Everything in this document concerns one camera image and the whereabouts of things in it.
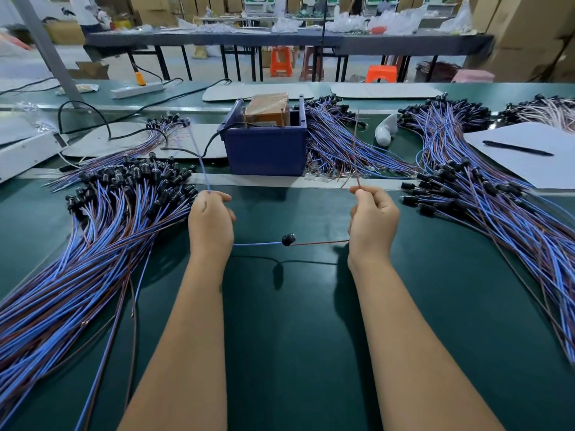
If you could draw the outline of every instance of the hand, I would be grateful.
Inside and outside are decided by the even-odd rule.
[[[222,272],[234,246],[236,216],[224,205],[224,201],[231,199],[223,192],[201,191],[191,205],[187,219],[191,260],[215,264]]]
[[[349,212],[349,257],[347,265],[357,274],[366,265],[389,262],[399,209],[383,189],[373,186],[349,188],[358,199]]]

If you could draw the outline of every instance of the workbench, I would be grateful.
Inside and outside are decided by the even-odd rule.
[[[334,48],[336,56],[344,57],[342,78],[345,78],[347,60],[351,55],[363,56],[405,56],[398,72],[398,81],[403,81],[407,74],[409,59],[412,56],[468,56],[478,54],[487,56],[493,46],[493,36],[487,34],[452,35],[436,30],[418,30],[407,36],[364,35],[349,33],[332,33],[326,31],[322,38],[321,30],[299,28],[295,33],[261,32],[249,33],[207,33],[186,30],[162,30],[135,33],[134,31],[104,31],[91,33],[86,37],[86,46],[94,48],[121,47],[130,48],[137,45],[153,45],[158,54],[158,61],[165,80],[169,80],[165,62],[162,60],[161,46],[183,45],[231,45],[250,47],[252,61],[252,81],[255,76],[255,49],[264,46],[312,46],[314,47],[312,81],[315,80],[319,48]],[[226,55],[222,51],[224,76],[228,77]]]
[[[105,95],[118,82],[98,83],[100,92],[83,97],[108,115],[202,86],[184,82],[176,90],[118,103]],[[492,111],[503,110],[507,101],[532,99],[536,93],[575,95],[575,86],[565,84],[433,86],[453,99],[483,101]],[[319,96],[328,93],[329,84],[315,83],[312,88]],[[5,94],[0,96],[0,110],[13,108],[17,101],[36,102],[55,115],[53,110],[66,98],[53,92]],[[370,124],[362,138],[369,141],[371,126],[385,114],[420,101],[345,102],[362,109],[362,119]],[[149,113],[171,109],[212,122],[222,120],[231,105],[203,103],[198,93]],[[421,141],[401,131],[392,146],[392,151],[413,160]],[[209,165],[210,172],[225,172],[225,165]],[[233,177],[210,177],[218,190],[234,197],[230,207],[237,216],[236,243],[276,240],[287,233],[295,233],[301,242],[346,239],[349,210],[355,203],[346,190],[320,188],[320,182],[317,188],[264,187],[255,180],[255,186],[235,186]],[[218,186],[219,181],[230,185]],[[45,182],[13,179],[0,185],[0,296],[57,251],[71,230],[66,192],[50,194],[41,187]],[[397,203],[401,193],[390,191],[390,195]],[[551,198],[575,213],[571,194]],[[422,217],[401,205],[400,210],[392,263],[427,322],[503,426],[507,431],[571,431],[575,373],[550,324],[492,243],[456,224]],[[223,284],[230,430],[381,429],[347,254],[346,245],[232,251]],[[139,299],[136,381],[154,352],[188,258],[185,226],[158,239]],[[93,431],[115,429],[122,416],[132,345],[130,306],[128,302],[104,375]],[[92,321],[81,342],[111,316],[113,307]],[[37,384],[6,430],[72,430],[106,340],[104,335],[65,369]]]

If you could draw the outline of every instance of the blue plastic bin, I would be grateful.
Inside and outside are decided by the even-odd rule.
[[[239,98],[218,131],[242,123],[243,106],[244,101]],[[220,136],[234,174],[301,176],[306,162],[307,131],[304,97],[300,95],[299,110],[290,111],[289,127],[239,126]]]

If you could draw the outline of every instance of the power strip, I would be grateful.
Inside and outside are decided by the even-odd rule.
[[[146,86],[126,86],[125,88],[114,89],[111,97],[114,99],[129,98],[131,96],[143,95],[144,93],[163,91],[164,85],[161,82],[148,83]]]

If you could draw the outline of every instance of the floor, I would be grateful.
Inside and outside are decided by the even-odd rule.
[[[57,46],[58,53],[60,54],[64,64],[68,68],[74,68],[76,61],[88,61],[90,60],[86,52],[81,46]],[[166,65],[170,73],[170,78],[180,77],[182,79],[187,79],[186,66],[184,65],[182,50],[180,47],[163,47],[162,51],[166,59]],[[191,75],[194,80],[209,80],[214,81],[224,77],[224,69],[221,62],[221,57],[219,53],[219,47],[209,49],[209,53],[212,57],[205,60],[193,59],[194,54],[193,45],[186,45],[186,53],[190,59],[190,69]],[[151,72],[161,75],[160,66],[158,64],[158,59],[156,56],[135,56],[136,63]],[[417,64],[424,60],[430,60],[430,57],[412,57],[411,63],[409,65],[409,71],[407,75],[408,81],[413,81],[415,77],[415,70]],[[226,58],[228,62],[228,75],[232,80],[237,80],[236,75],[236,65],[233,55],[228,55]],[[266,81],[281,81],[285,83],[292,83],[298,81],[299,73],[301,71],[303,55],[300,52],[294,73],[291,78],[281,77],[281,78],[271,78],[270,70],[264,68],[263,76]],[[440,57],[440,61],[445,61],[448,63],[455,63],[462,65],[464,63],[464,56],[456,57]],[[113,80],[126,80],[132,81],[134,79],[134,74],[132,66],[128,60],[128,57],[124,54],[119,57],[109,57],[105,59],[105,62],[109,64],[110,68],[108,75]],[[251,81],[251,63],[250,57],[240,55],[240,73],[242,81]],[[347,66],[346,79],[349,79],[353,75],[360,77],[365,77],[369,65],[378,65],[381,62],[381,57],[379,56],[351,56],[349,58],[349,63]],[[337,59],[336,58],[326,58],[324,62],[324,75],[326,81],[335,81]],[[258,58],[256,57],[256,73],[259,79],[259,65]],[[32,50],[27,57],[2,57],[2,63],[0,63],[0,79],[41,79],[50,75],[44,61],[40,57],[37,50]],[[144,78],[149,81],[153,81],[155,78],[153,75],[143,72]]]

